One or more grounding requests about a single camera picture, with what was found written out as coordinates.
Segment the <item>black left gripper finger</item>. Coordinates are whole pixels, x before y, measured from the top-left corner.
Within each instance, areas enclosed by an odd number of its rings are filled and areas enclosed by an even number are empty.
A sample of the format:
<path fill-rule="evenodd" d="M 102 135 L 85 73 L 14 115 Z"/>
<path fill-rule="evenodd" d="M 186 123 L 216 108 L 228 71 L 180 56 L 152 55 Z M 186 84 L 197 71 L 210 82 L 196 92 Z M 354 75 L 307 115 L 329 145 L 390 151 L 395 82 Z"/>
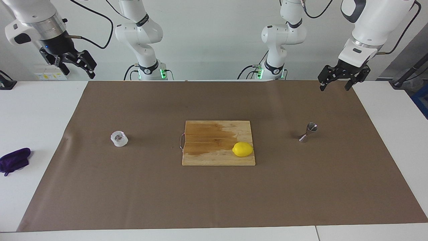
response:
<path fill-rule="evenodd" d="M 337 76 L 338 67 L 332 67 L 330 65 L 325 65 L 318 75 L 318 80 L 320 83 L 320 90 L 324 91 L 328 84 L 338 79 Z"/>
<path fill-rule="evenodd" d="M 351 87 L 357 83 L 364 82 L 367 76 L 370 73 L 370 67 L 363 67 L 362 70 L 360 70 L 356 74 L 350 74 L 349 80 L 347 81 L 347 84 L 344 86 L 346 91 L 349 91 Z"/>

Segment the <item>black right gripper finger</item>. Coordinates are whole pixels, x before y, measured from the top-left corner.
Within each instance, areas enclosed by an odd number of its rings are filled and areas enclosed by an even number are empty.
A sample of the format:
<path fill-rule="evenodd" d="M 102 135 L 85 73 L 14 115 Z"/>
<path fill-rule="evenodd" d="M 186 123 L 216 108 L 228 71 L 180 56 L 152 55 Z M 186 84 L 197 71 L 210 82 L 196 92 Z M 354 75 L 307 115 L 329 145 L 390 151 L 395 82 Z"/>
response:
<path fill-rule="evenodd" d="M 97 63 L 87 50 L 73 53 L 73 55 L 71 55 L 71 62 L 84 70 L 90 79 L 95 78 L 94 71 Z"/>
<path fill-rule="evenodd" d="M 70 70 L 63 63 L 61 55 L 49 55 L 49 62 L 50 62 L 50 64 L 54 65 L 55 67 L 58 67 L 65 75 L 69 75 Z"/>

